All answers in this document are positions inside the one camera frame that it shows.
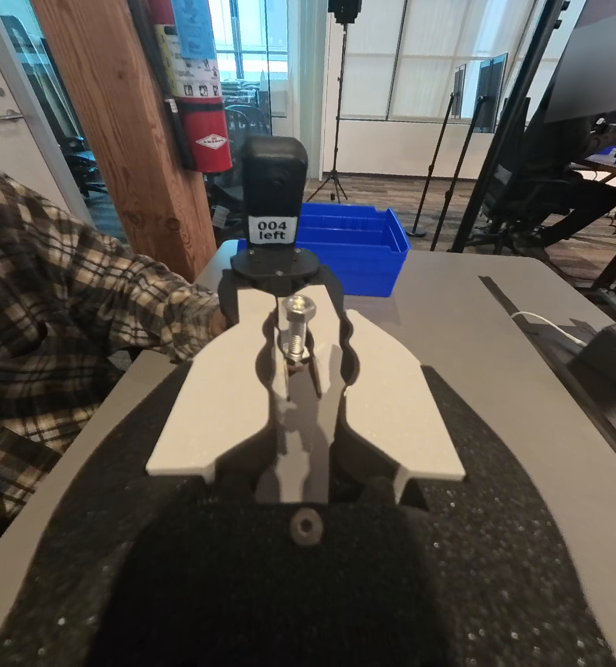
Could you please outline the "small monitor on black stand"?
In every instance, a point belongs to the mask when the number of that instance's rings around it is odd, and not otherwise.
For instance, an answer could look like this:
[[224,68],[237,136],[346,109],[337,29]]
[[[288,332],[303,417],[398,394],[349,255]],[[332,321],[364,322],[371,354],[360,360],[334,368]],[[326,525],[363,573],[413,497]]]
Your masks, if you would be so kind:
[[450,94],[448,103],[447,103],[447,108],[446,112],[443,117],[443,121],[441,124],[441,129],[438,134],[437,142],[435,145],[435,149],[433,152],[433,156],[431,159],[431,162],[429,163],[427,175],[424,180],[424,185],[423,185],[423,190],[421,194],[421,198],[419,201],[419,205],[415,214],[415,219],[413,221],[413,224],[411,227],[405,228],[407,237],[410,239],[422,239],[427,235],[427,232],[424,231],[422,228],[420,229],[419,221],[421,217],[421,213],[423,212],[425,200],[427,198],[427,194],[429,191],[429,187],[431,184],[431,181],[433,179],[434,175],[434,170],[435,166],[437,163],[437,157],[439,155],[440,148],[443,143],[443,138],[445,136],[447,124],[450,119],[461,119],[461,111],[462,111],[462,104],[463,104],[463,95],[464,95],[464,90],[465,90],[465,75],[467,73],[467,64],[463,64],[459,66],[454,73],[454,82],[453,82],[453,90]]

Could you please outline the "black office chair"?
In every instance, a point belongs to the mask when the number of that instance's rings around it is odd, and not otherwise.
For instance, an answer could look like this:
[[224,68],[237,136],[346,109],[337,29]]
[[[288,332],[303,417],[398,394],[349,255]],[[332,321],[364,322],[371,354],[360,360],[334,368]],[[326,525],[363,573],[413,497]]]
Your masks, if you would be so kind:
[[513,235],[519,230],[534,230],[550,215],[567,215],[557,197],[570,186],[570,181],[552,175],[532,176],[516,186],[521,174],[521,144],[526,129],[530,99],[525,98],[519,117],[513,122],[488,185],[481,213],[487,228],[474,234],[468,245],[492,246],[494,255],[505,248],[513,250]]

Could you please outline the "person's left forearm plaid sleeve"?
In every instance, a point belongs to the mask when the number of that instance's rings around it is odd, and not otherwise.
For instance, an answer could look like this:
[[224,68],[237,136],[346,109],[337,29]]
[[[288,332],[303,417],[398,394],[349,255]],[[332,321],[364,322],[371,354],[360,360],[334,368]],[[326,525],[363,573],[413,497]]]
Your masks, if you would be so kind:
[[24,316],[66,316],[101,347],[130,343],[183,361],[214,339],[216,295],[1,171],[0,281]]

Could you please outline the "silver hex bolt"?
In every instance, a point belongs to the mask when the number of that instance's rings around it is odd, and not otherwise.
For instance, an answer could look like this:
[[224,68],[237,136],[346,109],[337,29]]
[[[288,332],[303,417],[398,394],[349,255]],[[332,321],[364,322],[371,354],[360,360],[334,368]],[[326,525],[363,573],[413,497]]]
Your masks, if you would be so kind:
[[288,347],[290,353],[299,354],[307,347],[307,332],[309,322],[317,312],[317,306],[312,298],[295,294],[283,300],[287,328],[279,333],[279,349]]

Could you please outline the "blue plastic parts bin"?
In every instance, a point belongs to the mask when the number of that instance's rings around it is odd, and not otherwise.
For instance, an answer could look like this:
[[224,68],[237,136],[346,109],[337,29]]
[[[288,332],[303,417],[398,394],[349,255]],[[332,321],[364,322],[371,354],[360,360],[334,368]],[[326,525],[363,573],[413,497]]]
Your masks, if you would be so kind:
[[277,297],[315,285],[346,296],[389,297],[409,250],[389,208],[258,201],[248,208],[231,271]]

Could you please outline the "large monitor on black stand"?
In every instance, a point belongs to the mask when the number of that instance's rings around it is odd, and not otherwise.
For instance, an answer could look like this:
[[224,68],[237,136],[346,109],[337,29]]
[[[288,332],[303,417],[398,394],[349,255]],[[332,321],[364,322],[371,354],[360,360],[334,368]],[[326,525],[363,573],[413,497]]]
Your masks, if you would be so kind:
[[507,53],[482,61],[479,66],[475,105],[459,154],[459,159],[455,165],[453,177],[446,190],[444,204],[437,220],[435,232],[429,247],[430,252],[435,251],[437,247],[473,134],[492,134],[496,129],[497,112],[506,65]]

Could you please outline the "black slanted frame pole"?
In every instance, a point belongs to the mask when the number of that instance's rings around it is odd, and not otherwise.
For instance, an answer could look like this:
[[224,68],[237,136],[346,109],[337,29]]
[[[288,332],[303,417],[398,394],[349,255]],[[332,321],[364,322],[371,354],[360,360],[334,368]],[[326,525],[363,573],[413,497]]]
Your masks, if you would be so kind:
[[537,19],[529,46],[521,62],[519,72],[511,88],[508,102],[502,111],[496,132],[484,159],[469,203],[463,214],[451,249],[453,254],[460,254],[473,230],[477,216],[483,205],[488,188],[491,185],[502,150],[512,134],[516,121],[520,118],[527,93],[533,82],[547,44],[553,34],[556,22],[562,13],[563,1],[546,1]]

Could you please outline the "dark grey power adapter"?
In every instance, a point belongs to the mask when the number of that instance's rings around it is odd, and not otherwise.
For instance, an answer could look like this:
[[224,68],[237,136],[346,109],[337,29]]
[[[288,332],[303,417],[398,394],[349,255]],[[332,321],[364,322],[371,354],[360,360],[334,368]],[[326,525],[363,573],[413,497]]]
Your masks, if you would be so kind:
[[577,379],[616,392],[616,323],[596,333],[567,368]]

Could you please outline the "red fire extinguisher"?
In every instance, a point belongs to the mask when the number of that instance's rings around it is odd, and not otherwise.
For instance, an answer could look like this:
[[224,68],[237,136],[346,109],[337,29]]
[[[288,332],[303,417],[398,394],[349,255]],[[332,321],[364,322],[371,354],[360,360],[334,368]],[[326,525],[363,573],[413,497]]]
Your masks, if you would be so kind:
[[171,1],[147,4],[187,169],[203,174],[228,171],[232,159],[217,58],[184,58]]

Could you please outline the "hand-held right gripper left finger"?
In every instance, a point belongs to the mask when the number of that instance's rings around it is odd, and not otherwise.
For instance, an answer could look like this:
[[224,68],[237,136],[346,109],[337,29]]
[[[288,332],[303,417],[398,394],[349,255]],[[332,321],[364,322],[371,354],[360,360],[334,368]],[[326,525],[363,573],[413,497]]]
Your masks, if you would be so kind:
[[146,463],[154,477],[196,476],[256,484],[276,455],[270,391],[257,372],[268,315],[251,315],[193,359]]

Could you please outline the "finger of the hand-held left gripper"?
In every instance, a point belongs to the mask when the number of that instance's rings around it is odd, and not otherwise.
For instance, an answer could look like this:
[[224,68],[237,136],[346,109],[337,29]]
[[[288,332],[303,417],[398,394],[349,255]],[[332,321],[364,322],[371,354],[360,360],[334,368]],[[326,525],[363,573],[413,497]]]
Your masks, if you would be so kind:
[[315,305],[315,314],[307,325],[311,341],[309,366],[315,389],[320,399],[339,399],[345,388],[340,317],[325,286],[308,286],[307,296]]
[[257,375],[276,399],[288,402],[289,372],[281,346],[288,324],[285,307],[278,297],[256,289],[238,290],[237,299],[239,323],[252,324],[254,333],[263,336],[256,361]]

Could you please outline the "wooden column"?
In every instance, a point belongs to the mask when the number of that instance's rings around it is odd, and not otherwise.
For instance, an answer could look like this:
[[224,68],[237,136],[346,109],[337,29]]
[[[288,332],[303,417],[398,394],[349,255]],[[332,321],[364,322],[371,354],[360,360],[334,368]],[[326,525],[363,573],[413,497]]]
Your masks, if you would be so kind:
[[192,282],[216,252],[126,1],[33,1],[131,248]]

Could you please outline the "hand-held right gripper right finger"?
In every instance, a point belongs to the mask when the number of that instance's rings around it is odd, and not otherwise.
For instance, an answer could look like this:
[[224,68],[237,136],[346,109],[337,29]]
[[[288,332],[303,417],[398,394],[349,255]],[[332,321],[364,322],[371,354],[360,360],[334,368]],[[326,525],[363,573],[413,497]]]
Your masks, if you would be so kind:
[[420,481],[464,482],[467,473],[420,361],[356,310],[345,311],[343,327],[337,470],[361,488],[385,479],[396,504],[418,500]]

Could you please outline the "person's plaid shirt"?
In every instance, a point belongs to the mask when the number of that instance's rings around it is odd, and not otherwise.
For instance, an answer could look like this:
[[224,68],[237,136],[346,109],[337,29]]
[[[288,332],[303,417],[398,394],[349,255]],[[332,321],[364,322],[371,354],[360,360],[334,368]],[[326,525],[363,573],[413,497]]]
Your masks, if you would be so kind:
[[47,335],[0,358],[0,538],[121,379],[135,344]]

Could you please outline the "white framed glass door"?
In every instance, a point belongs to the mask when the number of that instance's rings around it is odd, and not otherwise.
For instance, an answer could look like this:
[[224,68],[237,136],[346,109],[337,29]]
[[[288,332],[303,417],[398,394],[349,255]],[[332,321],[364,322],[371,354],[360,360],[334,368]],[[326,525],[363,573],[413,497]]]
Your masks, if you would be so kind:
[[93,222],[1,17],[0,171]]

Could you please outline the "blue paper tag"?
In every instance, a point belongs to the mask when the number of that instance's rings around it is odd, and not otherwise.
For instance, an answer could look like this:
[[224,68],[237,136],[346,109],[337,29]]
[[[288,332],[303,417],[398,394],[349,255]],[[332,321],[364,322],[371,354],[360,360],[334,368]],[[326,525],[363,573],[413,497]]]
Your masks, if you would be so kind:
[[217,57],[208,1],[171,1],[181,54],[190,60]]

